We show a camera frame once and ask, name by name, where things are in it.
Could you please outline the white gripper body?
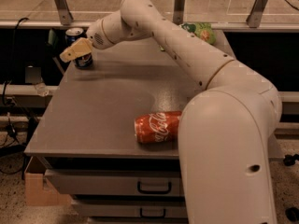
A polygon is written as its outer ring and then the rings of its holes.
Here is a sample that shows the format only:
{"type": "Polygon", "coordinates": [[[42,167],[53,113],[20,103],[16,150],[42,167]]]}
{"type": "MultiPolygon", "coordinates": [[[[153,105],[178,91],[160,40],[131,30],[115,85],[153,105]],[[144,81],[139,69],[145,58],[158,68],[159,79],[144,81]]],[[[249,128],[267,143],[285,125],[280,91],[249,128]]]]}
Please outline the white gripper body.
{"type": "Polygon", "coordinates": [[[93,22],[86,31],[87,37],[93,42],[93,46],[97,49],[107,49],[109,41],[105,36],[102,21],[93,22]]]}

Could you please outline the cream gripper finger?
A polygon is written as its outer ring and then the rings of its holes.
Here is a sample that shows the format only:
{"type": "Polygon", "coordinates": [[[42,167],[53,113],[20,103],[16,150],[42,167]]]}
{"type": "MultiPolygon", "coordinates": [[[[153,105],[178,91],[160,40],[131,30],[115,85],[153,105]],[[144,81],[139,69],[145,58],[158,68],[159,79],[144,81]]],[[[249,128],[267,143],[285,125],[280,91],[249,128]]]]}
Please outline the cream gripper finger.
{"type": "Polygon", "coordinates": [[[90,39],[81,37],[67,47],[61,54],[60,59],[67,63],[79,57],[90,54],[93,50],[93,43],[90,39]]]}

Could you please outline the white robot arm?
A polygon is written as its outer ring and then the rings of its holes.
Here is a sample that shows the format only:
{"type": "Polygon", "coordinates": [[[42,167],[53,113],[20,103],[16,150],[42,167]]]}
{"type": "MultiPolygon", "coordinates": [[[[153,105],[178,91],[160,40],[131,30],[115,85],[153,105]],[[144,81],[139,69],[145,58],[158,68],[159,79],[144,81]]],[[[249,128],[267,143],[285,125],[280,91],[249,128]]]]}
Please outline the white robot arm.
{"type": "Polygon", "coordinates": [[[122,0],[65,49],[68,62],[92,49],[152,37],[200,88],[178,127],[189,224],[278,224],[268,139],[278,126],[277,88],[234,57],[166,19],[150,0],[122,0]]]}

